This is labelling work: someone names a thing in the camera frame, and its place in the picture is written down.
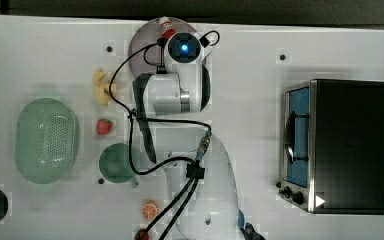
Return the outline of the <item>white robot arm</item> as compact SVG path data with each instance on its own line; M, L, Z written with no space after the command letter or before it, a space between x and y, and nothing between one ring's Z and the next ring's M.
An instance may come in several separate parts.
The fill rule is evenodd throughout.
M163 49L162 69L138 75L131 99L147 157L165 171L170 204L164 211L172 213L167 227L186 240L245 240L226 148L209 124L174 117L199 113L210 100L203 61L214 44L189 32L157 44Z

